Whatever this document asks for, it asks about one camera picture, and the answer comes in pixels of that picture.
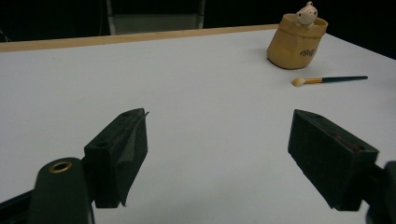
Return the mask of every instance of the white tabletop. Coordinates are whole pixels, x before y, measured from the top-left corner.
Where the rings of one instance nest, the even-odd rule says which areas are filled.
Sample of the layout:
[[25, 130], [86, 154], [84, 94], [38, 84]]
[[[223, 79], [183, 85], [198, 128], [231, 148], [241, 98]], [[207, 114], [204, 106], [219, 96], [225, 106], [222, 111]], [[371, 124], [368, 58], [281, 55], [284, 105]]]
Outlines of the white tabletop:
[[[0, 202], [118, 114], [149, 112], [148, 155], [127, 207], [96, 223], [364, 223], [331, 209], [288, 153], [294, 109], [396, 159], [396, 62], [331, 35], [304, 69], [266, 59], [275, 30], [0, 53]], [[368, 76], [296, 88], [295, 77]]]

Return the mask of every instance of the blue brush handle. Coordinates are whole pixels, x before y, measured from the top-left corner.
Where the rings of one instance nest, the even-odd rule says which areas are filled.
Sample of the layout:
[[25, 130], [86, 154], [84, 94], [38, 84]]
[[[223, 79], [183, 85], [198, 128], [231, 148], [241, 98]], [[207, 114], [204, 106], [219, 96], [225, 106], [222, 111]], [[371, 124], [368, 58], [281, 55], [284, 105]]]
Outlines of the blue brush handle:
[[323, 77], [322, 82], [338, 82], [338, 81], [350, 81], [350, 80], [361, 80], [367, 79], [367, 76], [360, 77]]

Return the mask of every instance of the makeup brush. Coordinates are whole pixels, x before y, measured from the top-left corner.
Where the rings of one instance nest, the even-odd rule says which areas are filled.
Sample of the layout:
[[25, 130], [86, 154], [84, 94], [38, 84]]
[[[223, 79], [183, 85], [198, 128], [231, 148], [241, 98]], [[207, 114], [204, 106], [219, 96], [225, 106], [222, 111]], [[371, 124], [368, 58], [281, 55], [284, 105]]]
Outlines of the makeup brush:
[[295, 87], [298, 87], [303, 84], [351, 81], [351, 80], [361, 80], [361, 79], [367, 79], [367, 78], [368, 78], [367, 76], [360, 76], [360, 77], [311, 77], [311, 78], [297, 77], [291, 82], [291, 84], [293, 84], [293, 86], [295, 86]]

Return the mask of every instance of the bunny figurine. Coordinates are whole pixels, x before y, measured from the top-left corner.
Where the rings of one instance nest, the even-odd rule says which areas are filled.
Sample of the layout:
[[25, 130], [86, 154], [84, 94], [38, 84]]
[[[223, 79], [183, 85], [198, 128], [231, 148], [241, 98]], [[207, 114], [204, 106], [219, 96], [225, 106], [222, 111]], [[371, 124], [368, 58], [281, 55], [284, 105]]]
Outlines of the bunny figurine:
[[318, 17], [318, 10], [314, 7], [311, 1], [306, 3], [300, 11], [296, 13], [295, 24], [297, 26], [307, 25], [306, 28], [310, 29], [314, 25], [314, 21]]

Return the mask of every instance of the toy figure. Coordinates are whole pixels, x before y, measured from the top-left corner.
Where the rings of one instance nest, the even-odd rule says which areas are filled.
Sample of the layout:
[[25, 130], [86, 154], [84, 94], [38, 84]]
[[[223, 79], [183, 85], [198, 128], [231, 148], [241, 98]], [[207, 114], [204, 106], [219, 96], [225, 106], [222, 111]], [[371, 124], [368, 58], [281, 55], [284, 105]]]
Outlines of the toy figure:
[[306, 6], [296, 13], [295, 24], [297, 26], [301, 26], [301, 24], [304, 24], [307, 25], [307, 29], [311, 29], [317, 17], [317, 9], [314, 7], [312, 2], [307, 2]]

